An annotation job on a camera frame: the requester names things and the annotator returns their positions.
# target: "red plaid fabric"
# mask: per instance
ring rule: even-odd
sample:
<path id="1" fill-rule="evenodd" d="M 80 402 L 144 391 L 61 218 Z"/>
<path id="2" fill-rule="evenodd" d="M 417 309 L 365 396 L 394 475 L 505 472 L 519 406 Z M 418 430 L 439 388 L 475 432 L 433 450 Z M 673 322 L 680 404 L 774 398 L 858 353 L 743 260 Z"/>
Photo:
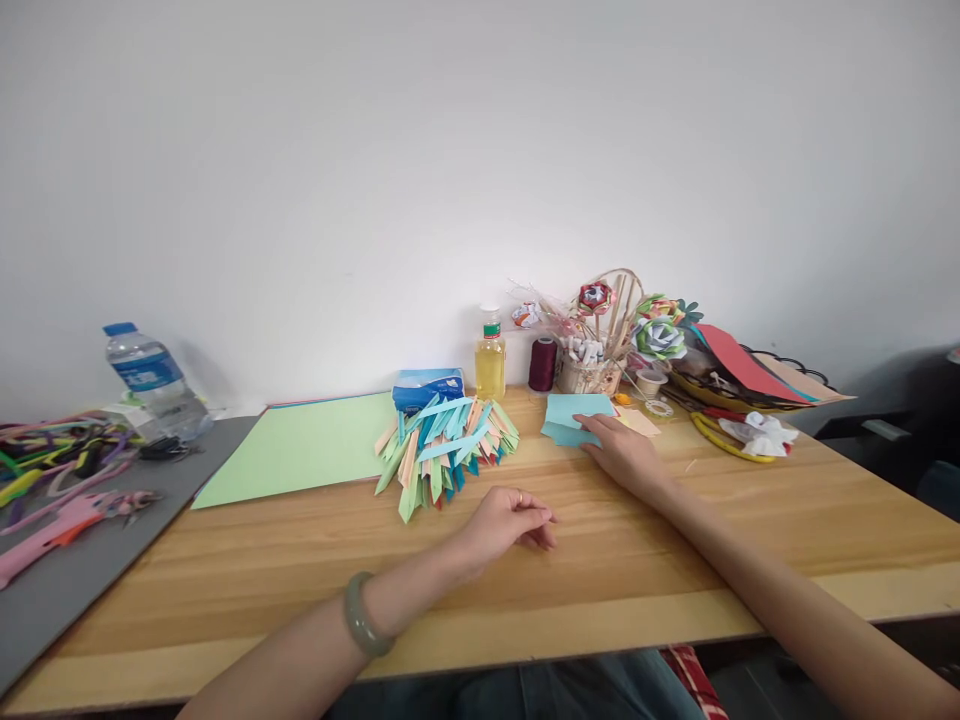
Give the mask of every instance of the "red plaid fabric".
<path id="1" fill-rule="evenodd" d="M 707 720 L 730 720 L 727 711 L 720 704 L 717 691 L 710 684 L 710 679 L 703 671 L 703 667 L 697 659 L 697 653 L 694 652 L 692 647 L 689 645 L 674 645 L 673 647 L 663 648 L 660 650 L 660 656 L 670 666 L 674 674 L 680 678 L 680 682 L 683 683 L 690 696 L 696 700 Z"/>

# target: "dark red thread spool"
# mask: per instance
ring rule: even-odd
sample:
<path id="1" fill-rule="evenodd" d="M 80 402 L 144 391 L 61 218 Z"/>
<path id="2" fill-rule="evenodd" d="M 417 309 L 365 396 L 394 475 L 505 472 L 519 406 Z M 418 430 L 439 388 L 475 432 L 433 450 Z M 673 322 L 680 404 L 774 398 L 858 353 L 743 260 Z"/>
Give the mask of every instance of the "dark red thread spool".
<path id="1" fill-rule="evenodd" d="M 553 377 L 557 370 L 557 342 L 550 337 L 537 338 L 530 352 L 531 390 L 550 392 L 553 389 Z"/>

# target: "jeans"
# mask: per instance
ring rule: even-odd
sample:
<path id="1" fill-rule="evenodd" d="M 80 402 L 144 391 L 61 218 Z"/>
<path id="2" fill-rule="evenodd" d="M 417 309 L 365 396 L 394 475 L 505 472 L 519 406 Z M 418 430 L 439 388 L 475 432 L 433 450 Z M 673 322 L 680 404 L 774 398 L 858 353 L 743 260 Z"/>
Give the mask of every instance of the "jeans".
<path id="1" fill-rule="evenodd" d="M 656 650 L 356 683 L 325 717 L 704 720 Z"/>

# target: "plastic bottle of oil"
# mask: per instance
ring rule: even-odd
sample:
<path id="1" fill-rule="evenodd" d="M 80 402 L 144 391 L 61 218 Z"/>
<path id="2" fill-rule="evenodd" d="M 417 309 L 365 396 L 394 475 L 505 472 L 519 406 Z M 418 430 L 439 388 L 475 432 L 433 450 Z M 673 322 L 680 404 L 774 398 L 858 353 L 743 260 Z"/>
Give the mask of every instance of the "plastic bottle of oil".
<path id="1" fill-rule="evenodd" d="M 483 340 L 477 341 L 477 397 L 481 400 L 502 400 L 504 360 L 507 347 L 500 337 L 500 306 L 483 303 Z"/>

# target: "hand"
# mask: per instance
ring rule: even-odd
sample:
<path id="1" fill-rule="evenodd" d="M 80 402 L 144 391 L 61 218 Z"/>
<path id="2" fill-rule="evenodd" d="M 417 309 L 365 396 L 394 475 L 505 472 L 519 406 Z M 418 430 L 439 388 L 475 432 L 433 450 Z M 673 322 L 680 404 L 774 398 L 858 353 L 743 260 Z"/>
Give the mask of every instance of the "hand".
<path id="1" fill-rule="evenodd" d="M 596 460 L 620 487 L 652 505 L 674 487 L 649 438 L 607 415 L 574 415 L 573 419 L 596 435 L 603 445 L 598 448 L 593 443 L 585 443 L 580 449 Z"/>
<path id="2" fill-rule="evenodd" d="M 553 510 L 525 490 L 494 487 L 449 544 L 473 578 L 511 545 L 553 550 L 557 539 L 550 523 L 556 522 Z"/>

